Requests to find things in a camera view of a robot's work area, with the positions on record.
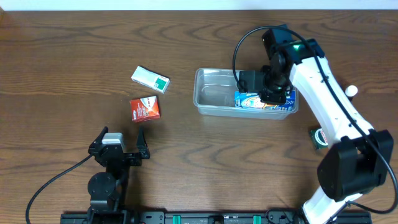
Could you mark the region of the green round-label tin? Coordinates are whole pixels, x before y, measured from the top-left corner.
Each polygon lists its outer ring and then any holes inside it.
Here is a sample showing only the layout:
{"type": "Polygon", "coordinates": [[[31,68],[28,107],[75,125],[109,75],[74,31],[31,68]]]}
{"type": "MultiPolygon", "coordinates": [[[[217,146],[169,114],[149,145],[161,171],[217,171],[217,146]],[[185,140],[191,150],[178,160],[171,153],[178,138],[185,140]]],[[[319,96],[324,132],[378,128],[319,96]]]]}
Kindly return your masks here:
{"type": "Polygon", "coordinates": [[[312,128],[308,133],[316,151],[328,148],[328,141],[321,127],[312,128]]]}

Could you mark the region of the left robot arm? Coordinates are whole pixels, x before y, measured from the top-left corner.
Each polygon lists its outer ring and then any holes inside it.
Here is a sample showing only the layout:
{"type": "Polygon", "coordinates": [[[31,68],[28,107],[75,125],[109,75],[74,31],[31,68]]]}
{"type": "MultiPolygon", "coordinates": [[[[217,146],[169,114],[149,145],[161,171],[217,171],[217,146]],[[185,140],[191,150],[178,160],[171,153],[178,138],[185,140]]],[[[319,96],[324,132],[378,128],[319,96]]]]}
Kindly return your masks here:
{"type": "Polygon", "coordinates": [[[141,166],[143,160],[150,158],[142,126],[137,135],[137,152],[125,152],[124,148],[123,135],[109,133],[107,127],[88,148],[89,155],[105,168],[88,182],[88,223],[139,223],[139,215],[129,211],[124,203],[130,168],[141,166]]]}

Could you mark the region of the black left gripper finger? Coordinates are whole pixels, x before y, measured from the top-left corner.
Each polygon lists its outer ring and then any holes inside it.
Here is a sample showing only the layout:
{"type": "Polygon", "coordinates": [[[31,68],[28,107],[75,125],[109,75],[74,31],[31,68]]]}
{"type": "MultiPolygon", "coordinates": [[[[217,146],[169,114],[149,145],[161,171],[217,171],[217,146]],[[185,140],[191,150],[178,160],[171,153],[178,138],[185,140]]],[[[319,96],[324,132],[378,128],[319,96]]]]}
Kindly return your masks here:
{"type": "Polygon", "coordinates": [[[100,134],[96,137],[96,139],[90,144],[88,148],[89,154],[98,154],[102,150],[103,148],[102,140],[106,133],[108,133],[108,127],[105,126],[100,132],[100,134]]]}
{"type": "Polygon", "coordinates": [[[136,147],[139,151],[141,159],[150,159],[149,148],[146,143],[146,139],[144,136],[144,127],[139,127],[139,132],[137,135],[136,147]]]}

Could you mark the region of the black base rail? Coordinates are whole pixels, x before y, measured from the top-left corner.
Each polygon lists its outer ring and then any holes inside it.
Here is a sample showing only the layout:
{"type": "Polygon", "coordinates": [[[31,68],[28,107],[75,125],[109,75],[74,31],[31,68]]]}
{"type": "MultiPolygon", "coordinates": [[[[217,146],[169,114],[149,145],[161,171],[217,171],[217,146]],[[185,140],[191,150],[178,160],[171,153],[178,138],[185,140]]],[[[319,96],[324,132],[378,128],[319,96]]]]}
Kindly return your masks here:
{"type": "Polygon", "coordinates": [[[296,210],[268,210],[264,213],[169,213],[161,211],[133,213],[66,213],[60,223],[127,223],[127,224],[305,224],[296,210]]]}

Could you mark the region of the red medicine box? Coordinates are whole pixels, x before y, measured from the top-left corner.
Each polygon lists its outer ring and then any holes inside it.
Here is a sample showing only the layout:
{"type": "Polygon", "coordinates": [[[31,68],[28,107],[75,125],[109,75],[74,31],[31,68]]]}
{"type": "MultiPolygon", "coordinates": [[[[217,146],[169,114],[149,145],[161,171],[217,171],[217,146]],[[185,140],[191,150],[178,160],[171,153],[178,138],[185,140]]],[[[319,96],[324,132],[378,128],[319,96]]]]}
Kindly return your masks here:
{"type": "Polygon", "coordinates": [[[130,101],[132,120],[136,123],[160,118],[160,109],[156,96],[130,101]]]}

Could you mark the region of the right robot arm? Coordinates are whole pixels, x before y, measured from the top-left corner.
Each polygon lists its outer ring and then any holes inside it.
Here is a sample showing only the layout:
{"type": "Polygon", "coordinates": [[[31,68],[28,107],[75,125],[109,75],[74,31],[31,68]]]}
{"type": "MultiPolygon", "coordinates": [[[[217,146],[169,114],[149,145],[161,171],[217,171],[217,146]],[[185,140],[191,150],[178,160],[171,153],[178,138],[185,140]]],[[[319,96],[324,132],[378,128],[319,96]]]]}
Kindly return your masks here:
{"type": "Polygon", "coordinates": [[[262,70],[254,92],[266,103],[282,104],[292,90],[301,92],[329,143],[329,151],[317,168],[319,188],[301,208],[304,223],[331,223],[351,205],[367,212],[388,214],[393,202],[377,210],[356,202],[382,185],[389,175],[394,140],[387,130],[376,131],[351,104],[332,72],[316,40],[304,39],[287,26],[265,26],[262,40],[270,65],[262,70]]]}

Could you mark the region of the dark bottle white cap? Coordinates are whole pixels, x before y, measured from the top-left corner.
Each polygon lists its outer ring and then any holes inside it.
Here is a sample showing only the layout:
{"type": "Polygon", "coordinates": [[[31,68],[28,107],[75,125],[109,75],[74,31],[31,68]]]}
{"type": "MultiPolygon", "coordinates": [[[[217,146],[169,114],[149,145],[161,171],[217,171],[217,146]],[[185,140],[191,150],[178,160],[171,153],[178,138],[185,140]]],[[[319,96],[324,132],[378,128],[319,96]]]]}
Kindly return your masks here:
{"type": "Polygon", "coordinates": [[[352,101],[352,99],[357,93],[358,93],[358,87],[356,87],[355,85],[350,85],[345,88],[345,95],[350,101],[352,101]]]}

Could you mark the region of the clear plastic container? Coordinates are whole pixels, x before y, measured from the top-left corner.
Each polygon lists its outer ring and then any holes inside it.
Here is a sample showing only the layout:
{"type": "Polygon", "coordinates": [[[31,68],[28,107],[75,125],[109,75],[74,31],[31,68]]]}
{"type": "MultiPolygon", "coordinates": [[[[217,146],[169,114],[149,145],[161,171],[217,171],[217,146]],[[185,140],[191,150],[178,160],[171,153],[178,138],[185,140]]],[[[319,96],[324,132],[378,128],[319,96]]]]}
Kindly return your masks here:
{"type": "Polygon", "coordinates": [[[293,91],[284,105],[262,103],[255,94],[239,93],[230,69],[200,68],[195,74],[193,102],[205,115],[285,119],[298,111],[299,94],[293,91]]]}

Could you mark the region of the white green medicine box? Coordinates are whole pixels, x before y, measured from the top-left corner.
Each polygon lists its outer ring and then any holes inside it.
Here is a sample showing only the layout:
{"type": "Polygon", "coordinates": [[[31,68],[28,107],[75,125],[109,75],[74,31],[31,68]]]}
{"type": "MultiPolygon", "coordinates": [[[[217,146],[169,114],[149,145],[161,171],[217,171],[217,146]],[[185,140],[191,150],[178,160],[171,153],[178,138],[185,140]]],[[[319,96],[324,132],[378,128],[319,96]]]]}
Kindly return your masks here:
{"type": "Polygon", "coordinates": [[[164,94],[170,84],[170,79],[138,66],[131,76],[132,81],[164,94]]]}

